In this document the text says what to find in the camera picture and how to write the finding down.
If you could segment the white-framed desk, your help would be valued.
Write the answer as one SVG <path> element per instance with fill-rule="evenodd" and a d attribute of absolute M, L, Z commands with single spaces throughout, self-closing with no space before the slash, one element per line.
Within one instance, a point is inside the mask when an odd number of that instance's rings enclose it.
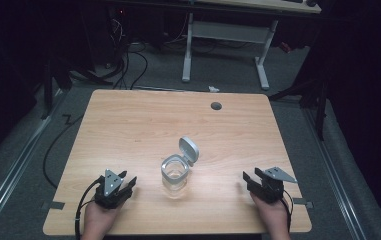
<path fill-rule="evenodd" d="M 191 6 L 196 3 L 218 6 L 247 7 L 249 10 L 266 10 L 272 13 L 320 14 L 322 9 L 315 0 L 188 0 Z M 186 52 L 183 62 L 182 81 L 191 79 L 192 42 L 194 38 L 255 43 L 263 46 L 260 55 L 254 58 L 259 82 L 263 90 L 270 88 L 264 61 L 276 32 L 278 18 L 274 17 L 268 26 L 249 26 L 220 23 L 214 20 L 195 20 L 188 14 Z"/>

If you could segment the grey tape strip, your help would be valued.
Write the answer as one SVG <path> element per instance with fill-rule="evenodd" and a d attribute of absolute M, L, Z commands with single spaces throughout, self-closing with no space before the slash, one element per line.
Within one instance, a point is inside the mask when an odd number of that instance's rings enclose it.
<path fill-rule="evenodd" d="M 49 210 L 49 209 L 57 209 L 57 210 L 62 210 L 65 206 L 64 202 L 57 202 L 57 201 L 45 201 L 41 205 L 42 210 Z"/>
<path fill-rule="evenodd" d="M 304 205 L 307 209 L 314 208 L 313 202 L 306 200 L 305 198 L 293 198 L 295 205 Z"/>

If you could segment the metal floor rail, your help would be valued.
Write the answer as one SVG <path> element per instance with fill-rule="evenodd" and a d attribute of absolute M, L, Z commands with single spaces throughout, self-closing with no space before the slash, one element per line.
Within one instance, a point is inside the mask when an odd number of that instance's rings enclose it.
<path fill-rule="evenodd" d="M 42 134 L 68 92 L 56 90 L 54 105 L 46 110 L 37 106 L 12 130 L 0 146 L 0 213 L 32 160 Z"/>
<path fill-rule="evenodd" d="M 316 145 L 320 151 L 321 159 L 325 167 L 326 175 L 329 179 L 330 186 L 332 188 L 333 194 L 336 198 L 339 209 L 345 220 L 346 226 L 352 236 L 353 240 L 367 240 L 365 231 L 361 226 L 357 214 L 355 213 L 355 208 L 350 200 L 344 185 L 340 179 L 340 176 L 333 164 L 332 157 L 327 149 L 327 146 L 323 140 L 317 134 L 315 128 L 314 114 L 311 110 L 303 109 L 302 113 L 305 120 L 309 125 L 309 129 L 315 139 Z"/>

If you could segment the clear jar with hinged lid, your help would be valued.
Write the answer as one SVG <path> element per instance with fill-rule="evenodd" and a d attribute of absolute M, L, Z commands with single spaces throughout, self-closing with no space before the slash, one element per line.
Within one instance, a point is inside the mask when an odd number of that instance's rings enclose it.
<path fill-rule="evenodd" d="M 178 146 L 180 154 L 167 157 L 160 167 L 165 191 L 173 199 L 185 195 L 190 168 L 198 161 L 200 154 L 198 146 L 187 136 L 179 139 Z"/>

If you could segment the black metal stand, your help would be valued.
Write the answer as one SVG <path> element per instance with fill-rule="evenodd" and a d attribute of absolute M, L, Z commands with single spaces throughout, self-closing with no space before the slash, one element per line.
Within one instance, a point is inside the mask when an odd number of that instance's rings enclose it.
<path fill-rule="evenodd" d="M 320 140 L 324 140 L 323 127 L 326 117 L 328 81 L 312 79 L 303 83 L 293 84 L 291 87 L 269 96 L 270 101 L 277 101 L 289 95 L 300 95 L 299 105 L 302 108 L 315 108 L 314 119 L 315 133 Z"/>
<path fill-rule="evenodd" d="M 44 87 L 44 113 L 43 119 L 46 119 L 53 108 L 53 82 L 56 82 L 61 90 L 69 91 L 72 87 L 72 81 L 69 77 L 69 70 L 57 58 L 50 58 L 44 66 L 43 87 Z"/>

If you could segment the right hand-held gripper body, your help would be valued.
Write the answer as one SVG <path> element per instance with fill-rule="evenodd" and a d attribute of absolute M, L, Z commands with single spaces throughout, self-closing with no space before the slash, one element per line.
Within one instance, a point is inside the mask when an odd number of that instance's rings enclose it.
<path fill-rule="evenodd" d="M 294 177 L 279 167 L 272 167 L 262 171 L 268 177 L 266 180 L 260 179 L 261 189 L 253 194 L 266 203 L 274 203 L 283 198 L 285 182 L 297 183 Z"/>

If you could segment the person's left hand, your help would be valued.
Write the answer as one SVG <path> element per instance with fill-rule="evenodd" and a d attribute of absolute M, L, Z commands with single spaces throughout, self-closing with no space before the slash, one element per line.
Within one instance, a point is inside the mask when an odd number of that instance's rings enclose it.
<path fill-rule="evenodd" d="M 103 240 L 113 227 L 120 210 L 121 206 L 105 209 L 94 202 L 89 203 L 85 208 L 81 240 Z"/>

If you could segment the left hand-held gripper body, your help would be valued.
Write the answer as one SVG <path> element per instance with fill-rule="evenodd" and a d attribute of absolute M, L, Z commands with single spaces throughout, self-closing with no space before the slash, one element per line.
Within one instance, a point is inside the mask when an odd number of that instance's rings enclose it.
<path fill-rule="evenodd" d="M 105 209 L 115 209 L 122 205 L 133 193 L 133 189 L 132 192 L 122 190 L 125 187 L 122 187 L 123 182 L 124 178 L 120 178 L 118 174 L 106 169 L 102 182 L 96 188 L 95 202 Z"/>

